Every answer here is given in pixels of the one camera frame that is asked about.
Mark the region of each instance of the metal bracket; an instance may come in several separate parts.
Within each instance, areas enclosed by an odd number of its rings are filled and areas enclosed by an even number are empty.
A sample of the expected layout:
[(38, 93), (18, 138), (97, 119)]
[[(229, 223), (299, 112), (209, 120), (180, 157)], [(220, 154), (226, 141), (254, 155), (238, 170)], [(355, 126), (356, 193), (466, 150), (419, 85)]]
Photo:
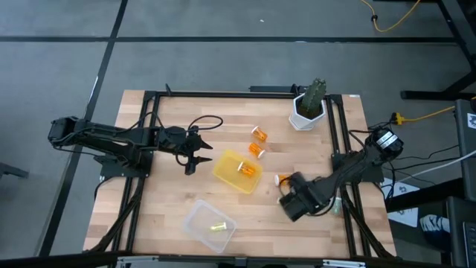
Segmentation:
[(236, 267), (246, 267), (248, 259), (246, 257), (235, 257), (235, 266)]
[(158, 261), (158, 255), (156, 256), (129, 256), (119, 257), (118, 264), (136, 264), (145, 261)]
[(365, 268), (365, 263), (358, 261), (338, 261), (338, 260), (324, 260), (323, 267), (339, 267), (339, 268)]

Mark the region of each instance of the white geometric pot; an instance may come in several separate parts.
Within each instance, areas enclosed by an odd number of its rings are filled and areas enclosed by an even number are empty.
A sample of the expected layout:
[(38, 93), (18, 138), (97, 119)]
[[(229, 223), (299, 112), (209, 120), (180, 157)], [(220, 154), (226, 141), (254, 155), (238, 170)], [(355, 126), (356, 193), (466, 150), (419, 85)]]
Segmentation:
[(318, 115), (316, 118), (310, 120), (308, 118), (303, 117), (302, 115), (298, 114), (298, 108), (296, 103), (304, 97), (304, 94), (301, 94), (299, 97), (296, 97), (292, 103), (292, 112), (289, 116), (289, 123), (295, 128), (297, 131), (309, 131), (312, 130), (319, 119), (323, 118), (326, 115), (326, 107), (324, 104), (324, 100), (321, 100), (321, 114)]

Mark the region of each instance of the gray floor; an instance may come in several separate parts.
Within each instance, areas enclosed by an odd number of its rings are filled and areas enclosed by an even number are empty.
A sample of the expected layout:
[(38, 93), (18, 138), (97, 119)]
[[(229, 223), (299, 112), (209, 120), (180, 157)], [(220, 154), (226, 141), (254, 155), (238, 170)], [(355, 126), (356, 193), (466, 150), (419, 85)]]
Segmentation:
[[(119, 4), (119, 0), (4, 0), (0, 35), (108, 36)], [(383, 28), (411, 6), (373, 5)], [(435, 4), (421, 4), (400, 28), (384, 35), (374, 31), (370, 11), (358, 0), (131, 0), (119, 35), (450, 36), (450, 32)], [(105, 47), (0, 43), (0, 162), (30, 171), (26, 180), (4, 176), (0, 181), (4, 215), (0, 258), (35, 254), (68, 157), (48, 144), (49, 122), (83, 114)], [(169, 83), (173, 90), (247, 91), (249, 86), (307, 84), (319, 76), (327, 80), (330, 93), (360, 94), (367, 122), (374, 124), (386, 121), (392, 112), (412, 118), (451, 105), (403, 101), (399, 91), (443, 89), (468, 71), (454, 45), (118, 43), (93, 120), (113, 124), (124, 89), (159, 90)], [(424, 156), (457, 143), (451, 113), (394, 129), (405, 141), (406, 156)], [(450, 151), (441, 157), (455, 155), (457, 151)], [(53, 254), (81, 251), (99, 169), (90, 157), (81, 157)], [(459, 175), (454, 166), (421, 178), (443, 182)], [(406, 259), (430, 261), (436, 254), (400, 240), (396, 246)]]

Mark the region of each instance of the black floor stripe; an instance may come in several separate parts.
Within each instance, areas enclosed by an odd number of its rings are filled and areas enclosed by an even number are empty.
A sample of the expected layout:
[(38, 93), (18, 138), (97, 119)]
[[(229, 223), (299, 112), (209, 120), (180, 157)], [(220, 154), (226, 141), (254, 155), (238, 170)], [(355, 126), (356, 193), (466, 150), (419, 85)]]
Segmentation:
[(108, 42), (109, 36), (0, 36), (0, 42)]
[[(124, 17), (124, 13), (126, 11), (128, 0), (122, 0), (120, 3), (118, 15), (116, 16), (116, 20), (114, 23), (114, 27), (111, 32), (111, 39), (115, 38), (118, 35), (119, 27)], [(84, 118), (91, 120), (94, 108), (96, 107), (97, 99), (99, 98), (99, 93), (101, 90), (101, 86), (103, 85), (104, 77), (106, 75), (107, 67), (109, 65), (109, 60), (111, 59), (112, 50), (114, 49), (114, 42), (108, 42), (106, 51), (104, 52), (103, 60), (99, 67), (99, 72), (97, 73), (96, 83), (94, 83), (94, 87), (92, 89), (91, 97), (89, 98), (88, 105), (86, 107), (86, 112), (84, 114)], [(74, 150), (81, 151), (82, 147), (75, 146)], [(63, 174), (61, 189), (59, 191), (58, 198), (54, 205), (54, 210), (51, 215), (48, 228), (45, 233), (45, 238), (42, 242), (42, 246), (39, 250), (39, 256), (45, 257), (50, 255), (51, 248), (53, 247), (54, 238), (56, 237), (58, 226), (60, 225), (62, 213), (65, 210), (66, 201), (68, 200), (69, 191), (71, 190), (71, 185), (73, 184), (74, 174), (76, 172), (78, 163), (80, 161), (80, 154), (74, 153), (68, 166), (65, 169), (65, 173)]]
[(310, 42), (310, 43), (457, 43), (454, 37), (312, 36), (0, 36), (0, 42)]

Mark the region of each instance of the wooden tabletop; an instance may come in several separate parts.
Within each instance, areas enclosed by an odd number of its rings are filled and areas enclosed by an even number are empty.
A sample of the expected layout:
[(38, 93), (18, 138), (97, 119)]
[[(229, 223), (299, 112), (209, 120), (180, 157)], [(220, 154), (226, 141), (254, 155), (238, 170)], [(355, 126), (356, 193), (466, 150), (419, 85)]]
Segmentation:
[[(123, 94), (116, 126), (130, 127), (139, 117), (144, 91)], [(358, 95), (343, 95), (349, 129), (366, 130)], [(197, 166), (195, 174), (184, 175), (170, 154), (155, 152), (152, 171), (145, 182), (133, 252), (142, 254), (217, 255), (182, 229), (182, 223), (197, 200), (205, 200), (237, 222), (230, 243), (222, 255), (257, 257), (348, 258), (344, 219), (328, 213), (322, 217), (302, 217), (293, 223), (277, 204), (280, 197), (274, 186), (277, 173), (301, 171), (307, 179), (332, 173), (332, 139), (329, 119), (322, 118), (312, 131), (298, 132), (288, 121), (291, 100), (257, 98), (169, 98), (160, 99), (158, 114), (165, 126), (188, 127), (200, 115), (218, 115), (224, 124), (201, 131), (213, 150), (200, 150), (197, 156), (212, 162)], [(338, 113), (335, 117), (340, 134)], [(199, 126), (211, 126), (216, 119), (206, 118)], [(268, 134), (266, 154), (257, 161), (263, 176), (252, 194), (242, 194), (212, 174), (213, 166), (226, 149), (250, 159), (251, 130), (259, 125)], [(341, 151), (343, 141), (339, 135)], [(360, 150), (351, 141), (354, 150)], [(100, 187), (94, 204), (84, 249), (92, 248), (118, 216), (125, 179), (118, 177)], [(382, 193), (370, 183), (359, 185), (367, 225), (387, 251), (395, 254), (393, 238)], [(121, 249), (125, 249), (129, 221), (123, 228)], [(354, 223), (357, 251), (361, 253), (358, 227)]]

